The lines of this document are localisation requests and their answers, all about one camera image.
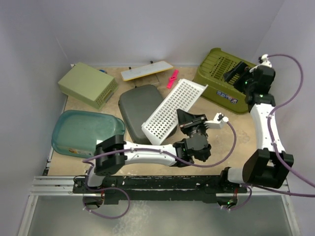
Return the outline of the teal plastic tub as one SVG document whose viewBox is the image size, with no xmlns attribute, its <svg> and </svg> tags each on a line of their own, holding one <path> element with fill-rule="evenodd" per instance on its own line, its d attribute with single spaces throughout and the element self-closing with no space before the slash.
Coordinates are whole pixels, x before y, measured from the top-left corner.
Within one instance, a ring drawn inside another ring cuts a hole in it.
<svg viewBox="0 0 315 236">
<path fill-rule="evenodd" d="M 125 124 L 113 115 L 68 110 L 63 112 L 52 133 L 55 152 L 80 158 L 94 155 L 95 146 L 114 136 L 125 134 Z"/>
</svg>

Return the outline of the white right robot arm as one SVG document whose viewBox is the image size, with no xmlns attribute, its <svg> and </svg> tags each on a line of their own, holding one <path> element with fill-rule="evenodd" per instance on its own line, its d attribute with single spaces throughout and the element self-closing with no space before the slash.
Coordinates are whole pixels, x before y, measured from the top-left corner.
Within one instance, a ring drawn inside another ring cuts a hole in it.
<svg viewBox="0 0 315 236">
<path fill-rule="evenodd" d="M 235 75 L 238 75 L 238 79 L 233 87 L 246 96 L 245 102 L 254 121 L 256 151 L 242 168 L 226 167 L 220 174 L 219 187 L 223 192 L 231 192 L 237 184 L 245 183 L 278 189 L 289 172 L 284 165 L 291 167 L 294 158 L 286 153 L 277 130 L 271 137 L 268 129 L 277 127 L 271 114 L 276 103 L 269 93 L 275 70 L 266 65 L 250 68 L 241 61 L 223 77 L 229 82 Z"/>
</svg>

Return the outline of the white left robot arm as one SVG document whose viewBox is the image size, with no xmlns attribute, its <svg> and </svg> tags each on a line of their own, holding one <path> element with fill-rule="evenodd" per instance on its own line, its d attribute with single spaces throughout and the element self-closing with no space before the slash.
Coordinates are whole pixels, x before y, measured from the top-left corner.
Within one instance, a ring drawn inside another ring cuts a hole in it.
<svg viewBox="0 0 315 236">
<path fill-rule="evenodd" d="M 140 145 L 124 141 L 122 135 L 113 136 L 96 145 L 94 157 L 85 160 L 90 164 L 84 187 L 91 193 L 100 190 L 105 177 L 116 174 L 131 164 L 158 164 L 167 167 L 193 166 L 194 160 L 205 162 L 211 155 L 207 129 L 214 122 L 204 114 L 193 115 L 176 111 L 181 132 L 187 137 L 174 144 L 163 146 Z"/>
</svg>

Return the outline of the light green perforated basket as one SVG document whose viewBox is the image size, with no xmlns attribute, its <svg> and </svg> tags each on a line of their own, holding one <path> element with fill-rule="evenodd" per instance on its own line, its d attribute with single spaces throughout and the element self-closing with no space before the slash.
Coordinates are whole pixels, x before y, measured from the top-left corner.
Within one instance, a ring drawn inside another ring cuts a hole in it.
<svg viewBox="0 0 315 236">
<path fill-rule="evenodd" d="M 87 105 L 99 110 L 118 88 L 111 75 L 84 64 L 75 64 L 59 81 L 60 90 Z"/>
</svg>

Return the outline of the olive green plastic bin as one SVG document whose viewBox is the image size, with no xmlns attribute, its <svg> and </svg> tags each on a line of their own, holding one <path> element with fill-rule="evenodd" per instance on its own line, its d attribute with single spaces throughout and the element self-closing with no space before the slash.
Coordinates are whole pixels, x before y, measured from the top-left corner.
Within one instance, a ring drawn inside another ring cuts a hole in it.
<svg viewBox="0 0 315 236">
<path fill-rule="evenodd" d="M 203 98 L 236 114 L 248 112 L 245 95 L 233 87 L 238 75 L 229 82 L 224 81 L 223 75 L 241 61 L 243 59 L 226 53 L 221 48 L 212 48 L 197 68 L 193 79 L 193 82 L 207 86 L 202 93 Z"/>
</svg>

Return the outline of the white perforated basket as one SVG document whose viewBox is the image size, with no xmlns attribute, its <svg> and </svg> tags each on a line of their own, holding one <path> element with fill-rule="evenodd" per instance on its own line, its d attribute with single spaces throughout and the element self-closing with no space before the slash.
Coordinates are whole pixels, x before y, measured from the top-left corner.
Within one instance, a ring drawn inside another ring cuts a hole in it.
<svg viewBox="0 0 315 236">
<path fill-rule="evenodd" d="M 177 110 L 185 112 L 194 105 L 208 86 L 187 79 L 180 79 L 156 110 L 141 125 L 141 129 L 152 145 L 158 146 L 170 135 L 178 124 Z"/>
</svg>

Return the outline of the grey plastic tub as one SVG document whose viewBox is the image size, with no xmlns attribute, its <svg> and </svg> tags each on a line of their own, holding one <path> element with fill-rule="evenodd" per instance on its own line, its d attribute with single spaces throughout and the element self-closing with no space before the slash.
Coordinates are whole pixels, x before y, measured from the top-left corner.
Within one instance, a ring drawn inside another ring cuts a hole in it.
<svg viewBox="0 0 315 236">
<path fill-rule="evenodd" d="M 146 122 L 162 101 L 163 97 L 154 85 L 132 88 L 121 94 L 118 106 L 134 143 L 150 144 L 141 129 L 141 125 Z"/>
</svg>

